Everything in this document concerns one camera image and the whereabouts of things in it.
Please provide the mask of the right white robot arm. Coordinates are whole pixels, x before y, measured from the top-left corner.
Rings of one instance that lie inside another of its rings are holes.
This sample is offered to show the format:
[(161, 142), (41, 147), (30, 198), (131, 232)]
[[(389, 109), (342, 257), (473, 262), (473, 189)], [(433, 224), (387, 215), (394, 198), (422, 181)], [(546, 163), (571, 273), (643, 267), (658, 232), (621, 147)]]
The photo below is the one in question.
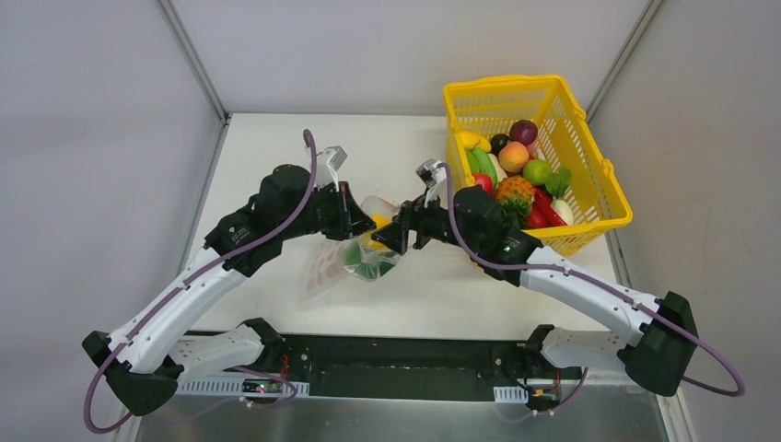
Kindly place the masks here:
[(680, 387), (696, 348), (689, 301), (637, 292), (575, 266), (532, 235), (507, 223), (502, 208), (480, 187), (456, 192), (444, 208), (423, 197), (402, 204), (399, 213), (372, 238), (404, 254), (431, 239), (467, 245), (473, 261), (499, 281), (552, 297), (589, 316), (613, 337), (588, 350), (575, 349), (577, 333), (539, 327), (522, 355), (524, 368), (537, 378), (558, 367), (602, 366), (624, 371), (640, 387), (670, 397)]

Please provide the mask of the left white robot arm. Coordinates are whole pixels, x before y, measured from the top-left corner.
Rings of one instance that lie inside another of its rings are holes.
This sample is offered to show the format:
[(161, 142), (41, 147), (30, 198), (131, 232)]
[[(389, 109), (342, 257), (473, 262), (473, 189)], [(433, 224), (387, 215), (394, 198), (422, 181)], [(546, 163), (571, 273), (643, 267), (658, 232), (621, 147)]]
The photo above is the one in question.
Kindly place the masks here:
[(160, 408), (179, 386), (223, 369), (252, 365), (270, 372), (280, 363), (282, 339), (263, 319), (197, 343), (181, 337), (217, 300), (280, 256), (285, 241), (316, 234), (347, 240), (375, 227), (347, 182), (316, 187), (306, 169), (280, 166), (218, 222), (189, 267), (149, 306), (111, 333), (91, 332), (82, 346), (135, 416)]

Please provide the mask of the clear pink-dotted zip bag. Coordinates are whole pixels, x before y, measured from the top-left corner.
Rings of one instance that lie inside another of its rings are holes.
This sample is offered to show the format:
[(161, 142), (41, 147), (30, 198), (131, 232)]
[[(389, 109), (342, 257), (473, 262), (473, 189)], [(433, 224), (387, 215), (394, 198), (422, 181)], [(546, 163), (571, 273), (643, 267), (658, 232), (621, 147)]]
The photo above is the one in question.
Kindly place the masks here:
[(391, 271), (401, 255), (369, 231), (345, 241), (324, 239), (304, 267), (301, 302), (321, 297), (348, 279), (372, 283)]

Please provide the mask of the dark purple toy onion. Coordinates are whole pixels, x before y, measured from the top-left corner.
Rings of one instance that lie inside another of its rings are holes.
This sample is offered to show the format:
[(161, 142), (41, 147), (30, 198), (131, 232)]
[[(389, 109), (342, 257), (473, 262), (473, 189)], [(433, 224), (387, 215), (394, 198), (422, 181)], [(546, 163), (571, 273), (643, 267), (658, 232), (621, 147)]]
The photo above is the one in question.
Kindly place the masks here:
[(513, 142), (523, 145), (532, 145), (538, 138), (538, 126), (530, 120), (518, 120), (514, 122), (508, 131), (508, 136)]

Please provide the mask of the green toy bok choy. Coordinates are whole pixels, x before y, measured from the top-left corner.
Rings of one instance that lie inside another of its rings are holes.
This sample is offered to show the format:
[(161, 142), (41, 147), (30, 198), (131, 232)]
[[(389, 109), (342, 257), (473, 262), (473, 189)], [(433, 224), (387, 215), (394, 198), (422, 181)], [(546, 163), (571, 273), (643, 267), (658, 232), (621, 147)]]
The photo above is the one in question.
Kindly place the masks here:
[(367, 249), (359, 241), (350, 243), (342, 251), (345, 270), (366, 282), (384, 276), (396, 266), (399, 259), (400, 256), (391, 250)]

